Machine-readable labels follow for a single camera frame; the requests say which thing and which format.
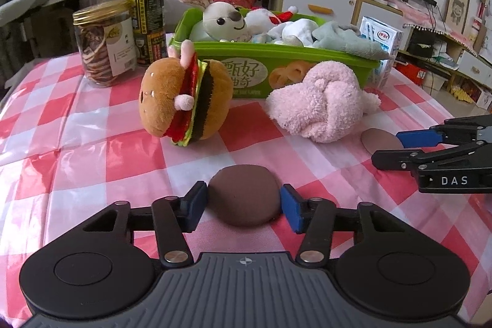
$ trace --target plush hamburger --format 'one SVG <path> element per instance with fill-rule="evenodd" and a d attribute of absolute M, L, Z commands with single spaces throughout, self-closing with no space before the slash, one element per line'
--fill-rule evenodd
<path fill-rule="evenodd" d="M 170 46 L 169 57 L 152 63 L 142 78 L 142 124 L 150 134 L 169 136 L 180 146 L 207 139 L 223 124 L 232 90 L 225 66 L 198 60 L 193 42 L 183 41 L 181 57 Z"/>

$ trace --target brown disc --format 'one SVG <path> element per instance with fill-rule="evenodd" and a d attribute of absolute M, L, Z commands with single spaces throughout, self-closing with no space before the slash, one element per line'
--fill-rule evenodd
<path fill-rule="evenodd" d="M 400 140 L 388 131 L 370 128 L 361 134 L 362 145 L 370 154 L 377 150 L 400 150 L 403 145 Z"/>
<path fill-rule="evenodd" d="M 279 184 L 265 167 L 229 166 L 208 183 L 208 206 L 226 224 L 256 227 L 279 215 Z"/>

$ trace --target gold jar lid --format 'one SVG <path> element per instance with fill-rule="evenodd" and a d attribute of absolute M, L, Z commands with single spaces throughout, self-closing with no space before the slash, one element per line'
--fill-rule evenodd
<path fill-rule="evenodd" d="M 74 12 L 73 24 L 85 25 L 101 22 L 105 19 L 115 17 L 118 14 L 128 12 L 133 6 L 133 0 L 112 0 L 99 3 Z"/>

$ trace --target pink plush toy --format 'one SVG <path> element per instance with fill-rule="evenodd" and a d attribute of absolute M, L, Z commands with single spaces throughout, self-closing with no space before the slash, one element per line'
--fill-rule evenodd
<path fill-rule="evenodd" d="M 329 61 L 311 68 L 303 82 L 274 90 L 266 111 L 290 134 L 328 143 L 350 134 L 380 104 L 377 95 L 360 89 L 349 67 Z"/>

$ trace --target white cabinet door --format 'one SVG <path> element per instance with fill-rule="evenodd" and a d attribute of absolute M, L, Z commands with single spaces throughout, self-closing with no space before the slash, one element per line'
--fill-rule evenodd
<path fill-rule="evenodd" d="M 403 30 L 403 16 L 390 12 L 389 10 L 379 8 L 370 3 L 363 2 L 361 7 L 361 12 L 359 14 L 359 21 L 357 22 L 357 26 L 361 26 L 362 17 L 371 17 L 388 24 L 391 27 L 396 28 L 397 30 Z"/>
<path fill-rule="evenodd" d="M 458 60 L 458 71 L 466 76 L 473 78 L 480 84 L 490 86 L 489 76 L 492 74 L 492 69 L 477 59 L 471 53 L 463 52 L 463 55 Z"/>
<path fill-rule="evenodd" d="M 290 6 L 296 6 L 300 14 L 316 16 L 326 22 L 336 20 L 340 24 L 350 24 L 354 14 L 355 0 L 284 0 L 282 11 L 287 10 Z M 333 14 L 313 12 L 312 9 L 316 8 L 331 9 Z"/>

